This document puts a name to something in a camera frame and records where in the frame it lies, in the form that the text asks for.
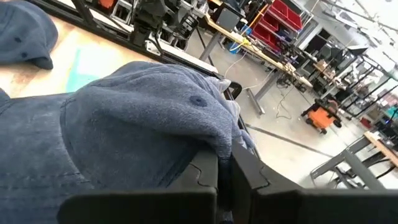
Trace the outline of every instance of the concrete floor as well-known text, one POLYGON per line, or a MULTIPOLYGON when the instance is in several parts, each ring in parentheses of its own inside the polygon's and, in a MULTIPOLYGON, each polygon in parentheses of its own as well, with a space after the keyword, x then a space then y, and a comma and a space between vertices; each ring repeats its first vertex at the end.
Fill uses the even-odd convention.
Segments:
MULTIPOLYGON (((211 34, 200 32, 207 44, 211 39, 211 34)), ((187 53, 199 57, 202 52, 203 46, 197 32, 194 32, 189 40, 187 53)), ((227 69, 243 55, 231 54, 217 45, 210 56, 219 74, 226 75, 227 79, 240 83, 244 88, 262 84, 267 77, 268 73, 265 72, 267 68, 260 64, 260 60, 249 55, 236 63, 227 74, 225 74, 227 69)), ((256 86, 251 90, 256 94, 260 87, 256 86)), ((254 109, 247 91, 243 91, 236 101, 241 107, 241 116, 255 140, 261 159, 267 165, 302 187, 325 186, 332 174, 326 173, 319 177, 314 186, 309 173, 359 138, 365 132, 365 128, 356 120, 346 120, 342 128, 332 126, 326 135, 319 134, 319 131, 305 124, 300 116, 301 112, 312 104, 314 96, 308 91, 301 94, 295 88, 290 89, 291 87, 279 89, 273 86, 260 101, 266 111, 266 114, 262 116, 259 116, 254 109), (276 118, 277 105, 288 92, 289 94, 282 102, 285 109, 279 107, 279 116, 283 115, 289 119, 276 118)), ((358 156, 366 158, 374 153, 375 150, 362 150, 358 156)), ((389 164, 381 163, 373 166, 371 170, 375 175, 379 175, 388 167, 389 164)), ((397 172, 387 174, 380 178, 380 181, 387 188, 398 189, 397 172)))

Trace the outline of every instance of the denim fabric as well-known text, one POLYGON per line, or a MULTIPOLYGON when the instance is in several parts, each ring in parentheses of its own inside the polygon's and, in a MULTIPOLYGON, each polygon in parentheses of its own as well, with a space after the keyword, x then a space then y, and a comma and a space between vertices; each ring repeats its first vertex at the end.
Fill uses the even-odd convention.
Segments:
POLYGON ((58 31, 49 16, 27 1, 0 1, 0 64, 30 62, 52 69, 58 31))
POLYGON ((132 62, 72 94, 0 102, 0 223, 54 223, 65 198, 91 189, 167 187, 208 148, 229 197, 241 132, 230 103, 193 70, 132 62))

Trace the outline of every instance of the gray floor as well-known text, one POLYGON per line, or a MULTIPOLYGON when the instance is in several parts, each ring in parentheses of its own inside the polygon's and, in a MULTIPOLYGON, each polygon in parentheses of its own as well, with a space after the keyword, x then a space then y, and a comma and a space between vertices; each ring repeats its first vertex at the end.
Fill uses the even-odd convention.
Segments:
MULTIPOLYGON (((211 35, 201 31, 205 44, 211 35)), ((188 43, 187 53, 199 57, 203 52, 203 46, 195 31, 188 43)), ((218 69, 219 74, 225 75, 227 69, 242 54, 231 54, 217 45, 211 53, 211 59, 218 69)), ((254 86, 262 83, 267 72, 266 67, 260 64, 260 60, 247 55, 236 63, 226 74, 226 78, 240 83, 243 87, 254 86)), ((305 124, 300 114, 310 106, 314 97, 311 93, 301 94, 295 88, 290 90, 279 89, 273 86, 270 92, 260 101, 266 114, 259 116, 252 102, 248 98, 247 91, 243 91, 236 100, 241 106, 241 116, 254 138, 261 159, 277 172, 303 187, 314 187, 308 174, 327 161, 331 156, 339 154, 344 148, 359 138, 365 129, 358 121, 344 121, 343 127, 338 129, 331 127, 326 135, 305 124), (279 107, 279 116, 276 118, 278 104, 284 95, 290 93, 282 101, 284 107, 279 107)), ((251 88, 256 93, 260 86, 251 88)), ((359 157, 365 158, 375 153, 375 150, 363 150, 359 157)), ((372 167, 375 175, 384 172, 389 164, 378 164, 372 167)), ((316 187, 322 187, 330 180, 332 174, 325 174, 316 181, 316 187)), ((380 178, 387 188, 398 188, 398 174, 390 174, 380 178)))

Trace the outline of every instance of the blue baseball cap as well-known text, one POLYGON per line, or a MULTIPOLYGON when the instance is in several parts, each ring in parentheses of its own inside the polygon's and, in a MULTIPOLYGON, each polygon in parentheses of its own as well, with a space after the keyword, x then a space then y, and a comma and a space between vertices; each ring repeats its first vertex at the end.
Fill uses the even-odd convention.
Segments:
POLYGON ((58 31, 49 16, 27 1, 0 2, 0 64, 30 62, 50 70, 58 31))

